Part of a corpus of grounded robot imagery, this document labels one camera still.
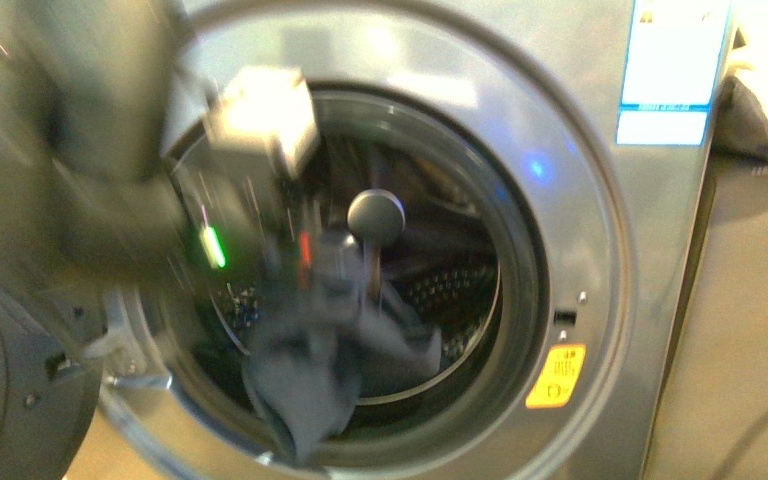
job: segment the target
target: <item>cloth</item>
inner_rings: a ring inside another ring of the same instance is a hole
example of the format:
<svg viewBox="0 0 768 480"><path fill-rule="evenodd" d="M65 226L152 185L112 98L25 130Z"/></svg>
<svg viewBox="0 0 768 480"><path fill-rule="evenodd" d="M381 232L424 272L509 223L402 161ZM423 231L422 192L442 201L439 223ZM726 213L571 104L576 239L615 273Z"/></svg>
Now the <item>cloth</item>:
<svg viewBox="0 0 768 480"><path fill-rule="evenodd" d="M282 453L306 463L341 433L361 396L395 393L440 370L442 339L389 285L366 300L363 259L345 234L325 234L309 290L264 292L246 334L247 393Z"/></svg>
<svg viewBox="0 0 768 480"><path fill-rule="evenodd" d="M768 48L754 44L729 55L714 147L768 161Z"/></svg>

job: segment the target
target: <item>yellow warning label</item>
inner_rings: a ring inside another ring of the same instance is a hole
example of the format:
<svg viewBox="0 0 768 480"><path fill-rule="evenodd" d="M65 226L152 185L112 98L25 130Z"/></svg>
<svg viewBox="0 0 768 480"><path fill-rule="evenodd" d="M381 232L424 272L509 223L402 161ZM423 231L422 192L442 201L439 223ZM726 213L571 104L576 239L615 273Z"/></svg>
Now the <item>yellow warning label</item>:
<svg viewBox="0 0 768 480"><path fill-rule="evenodd" d="M537 383L525 399L525 406L559 408L566 405L581 375L586 351L587 347L581 344L552 347Z"/></svg>

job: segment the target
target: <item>gray towel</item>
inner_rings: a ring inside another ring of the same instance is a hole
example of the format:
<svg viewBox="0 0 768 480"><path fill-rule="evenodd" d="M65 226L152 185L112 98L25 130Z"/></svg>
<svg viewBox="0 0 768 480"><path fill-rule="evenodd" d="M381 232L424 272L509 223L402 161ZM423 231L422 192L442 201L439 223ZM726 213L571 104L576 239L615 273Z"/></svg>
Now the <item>gray towel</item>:
<svg viewBox="0 0 768 480"><path fill-rule="evenodd" d="M441 335L385 285L366 297L363 260L346 234L319 240L311 288L268 288L246 333L246 390L279 448L305 463L341 433L361 396L395 393L440 370Z"/></svg>

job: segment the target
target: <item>front-loading washing machine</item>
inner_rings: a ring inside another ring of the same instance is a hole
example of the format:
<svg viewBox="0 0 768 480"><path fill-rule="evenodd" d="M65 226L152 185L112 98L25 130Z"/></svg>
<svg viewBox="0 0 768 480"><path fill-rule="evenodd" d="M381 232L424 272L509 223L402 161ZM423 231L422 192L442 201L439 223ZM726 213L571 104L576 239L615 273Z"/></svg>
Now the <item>front-loading washing machine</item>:
<svg viewBox="0 0 768 480"><path fill-rule="evenodd" d="M103 312L79 355L106 357L99 403L134 448L177 478L638 478L728 3L184 8L164 140L173 179L203 180L200 119L238 72L300 69L322 140L308 169L323 222L345 230L369 188L399 197L405 230L381 249L382 276L438 326L444 366L361 395L344 431L298 464L258 416L242 334L223 317L250 300L245 282L206 302L173 268L168 284L53 295L67 316ZM77 348L34 354L61 381ZM72 388L84 401L70 414L86 420L94 399ZM23 397L26 415L38 400Z"/></svg>

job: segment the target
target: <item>blue light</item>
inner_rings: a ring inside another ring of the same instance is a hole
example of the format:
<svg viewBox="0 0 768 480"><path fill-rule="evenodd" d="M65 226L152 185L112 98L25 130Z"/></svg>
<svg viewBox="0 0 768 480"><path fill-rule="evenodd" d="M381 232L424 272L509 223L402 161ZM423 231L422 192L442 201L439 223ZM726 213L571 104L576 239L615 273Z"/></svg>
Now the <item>blue light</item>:
<svg viewBox="0 0 768 480"><path fill-rule="evenodd" d="M537 183L548 185L554 180L552 161L546 152L529 150L522 155L522 166L528 176Z"/></svg>
<svg viewBox="0 0 768 480"><path fill-rule="evenodd" d="M508 192L506 192L505 189L502 187L498 187L496 189L496 196L499 197L499 199L502 200L503 202L508 201Z"/></svg>
<svg viewBox="0 0 768 480"><path fill-rule="evenodd" d="M575 143L569 138L567 139L567 149L576 157L578 156L578 148L576 148Z"/></svg>
<svg viewBox="0 0 768 480"><path fill-rule="evenodd" d="M546 170L537 160L532 160L529 168L531 168L531 173L533 173L535 177L541 180L546 177Z"/></svg>

